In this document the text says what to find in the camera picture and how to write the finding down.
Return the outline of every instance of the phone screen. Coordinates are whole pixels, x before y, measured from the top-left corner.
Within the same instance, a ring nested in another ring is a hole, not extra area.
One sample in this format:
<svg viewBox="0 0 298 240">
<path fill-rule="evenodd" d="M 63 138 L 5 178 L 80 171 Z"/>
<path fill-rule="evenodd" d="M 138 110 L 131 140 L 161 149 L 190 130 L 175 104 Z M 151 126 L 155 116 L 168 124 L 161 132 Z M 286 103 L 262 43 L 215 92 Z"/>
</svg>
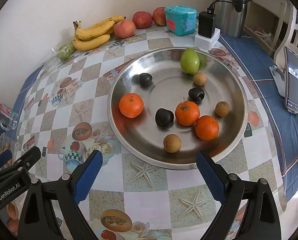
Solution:
<svg viewBox="0 0 298 240">
<path fill-rule="evenodd" d="M 287 106 L 298 112 L 298 55 L 288 47 L 285 50 L 289 79 Z"/>
</svg>

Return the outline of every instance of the orange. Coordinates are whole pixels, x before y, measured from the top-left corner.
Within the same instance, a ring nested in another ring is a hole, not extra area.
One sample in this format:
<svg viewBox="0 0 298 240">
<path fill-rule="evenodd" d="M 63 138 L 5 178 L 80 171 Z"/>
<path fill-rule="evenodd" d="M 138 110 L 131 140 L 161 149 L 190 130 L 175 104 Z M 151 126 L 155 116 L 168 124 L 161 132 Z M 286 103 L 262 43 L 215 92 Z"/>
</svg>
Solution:
<svg viewBox="0 0 298 240">
<path fill-rule="evenodd" d="M 119 101 L 119 110 L 125 117 L 135 118 L 141 114 L 143 109 L 144 102 L 135 93 L 126 94 Z"/>
<path fill-rule="evenodd" d="M 210 141 L 218 136 L 219 124 L 212 116 L 204 115 L 198 119 L 194 130 L 200 139 Z"/>
<path fill-rule="evenodd" d="M 177 106 L 175 116 L 180 124 L 193 125 L 199 119 L 199 107 L 192 101 L 183 101 Z"/>
</svg>

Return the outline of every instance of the stainless steel kettle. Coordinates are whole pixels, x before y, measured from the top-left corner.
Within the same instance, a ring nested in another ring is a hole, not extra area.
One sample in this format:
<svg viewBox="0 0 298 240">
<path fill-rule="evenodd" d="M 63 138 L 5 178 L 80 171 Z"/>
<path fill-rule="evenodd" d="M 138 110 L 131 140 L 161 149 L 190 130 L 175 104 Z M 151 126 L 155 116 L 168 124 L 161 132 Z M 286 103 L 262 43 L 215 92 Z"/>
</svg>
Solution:
<svg viewBox="0 0 298 240">
<path fill-rule="evenodd" d="M 243 29 L 246 13 L 247 3 L 231 4 L 217 2 L 215 3 L 215 14 L 217 15 L 216 27 L 225 35 L 239 38 Z"/>
</svg>

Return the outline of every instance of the teal plastic container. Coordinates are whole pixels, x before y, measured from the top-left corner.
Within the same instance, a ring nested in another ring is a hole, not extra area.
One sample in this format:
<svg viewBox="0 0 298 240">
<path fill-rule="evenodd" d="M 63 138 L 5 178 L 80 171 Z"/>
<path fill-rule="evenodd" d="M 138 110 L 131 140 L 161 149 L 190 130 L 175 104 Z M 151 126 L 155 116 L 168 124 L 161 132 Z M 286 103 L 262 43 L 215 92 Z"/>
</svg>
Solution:
<svg viewBox="0 0 298 240">
<path fill-rule="evenodd" d="M 171 6 L 165 8 L 168 30 L 178 36 L 194 33 L 196 30 L 195 9 L 185 6 Z"/>
</svg>

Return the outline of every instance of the dark plum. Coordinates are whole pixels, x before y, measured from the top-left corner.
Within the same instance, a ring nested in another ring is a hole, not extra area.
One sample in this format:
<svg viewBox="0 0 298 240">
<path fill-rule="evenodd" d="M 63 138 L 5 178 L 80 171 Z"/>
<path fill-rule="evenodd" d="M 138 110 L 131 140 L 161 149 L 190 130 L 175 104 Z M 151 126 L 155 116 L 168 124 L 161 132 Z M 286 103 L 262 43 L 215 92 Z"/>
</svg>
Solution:
<svg viewBox="0 0 298 240">
<path fill-rule="evenodd" d="M 155 121 L 160 128 L 168 128 L 172 125 L 174 114 L 170 110 L 160 108 L 156 112 Z"/>
<path fill-rule="evenodd" d="M 191 88 L 188 92 L 188 96 L 191 101 L 198 103 L 204 99 L 205 92 L 202 88 Z"/>
<path fill-rule="evenodd" d="M 152 81 L 152 76 L 149 73 L 141 73 L 138 77 L 138 82 L 140 86 L 148 86 Z"/>
</svg>

